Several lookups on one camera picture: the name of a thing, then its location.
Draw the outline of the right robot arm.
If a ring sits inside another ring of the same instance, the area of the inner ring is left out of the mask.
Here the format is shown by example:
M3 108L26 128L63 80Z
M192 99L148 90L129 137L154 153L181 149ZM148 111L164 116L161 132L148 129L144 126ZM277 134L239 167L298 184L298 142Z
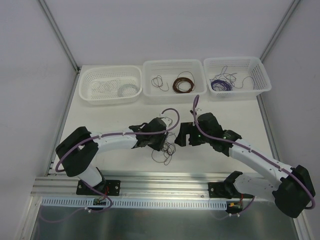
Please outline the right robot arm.
M240 195L258 197L275 203L282 213L291 218L297 218L303 210L316 206L316 192L305 167L292 167L266 156L238 133L223 129L212 113L200 114L196 120L181 123L175 139L177 145L195 147L209 144L215 151L260 174L255 178L235 170L224 181L210 184L210 194L225 199Z

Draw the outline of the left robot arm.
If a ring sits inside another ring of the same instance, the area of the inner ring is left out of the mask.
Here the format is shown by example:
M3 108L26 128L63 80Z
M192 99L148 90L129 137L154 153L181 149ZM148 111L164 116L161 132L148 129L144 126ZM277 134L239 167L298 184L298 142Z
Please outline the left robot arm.
M105 189L105 178L93 166L93 158L107 151L118 149L135 149L149 146L159 150L167 136L167 123L156 117L149 123L131 125L119 134L109 133L107 136L94 136L85 126L78 127L62 143L55 152L62 161L68 177L78 177L87 183L87 188L95 195Z

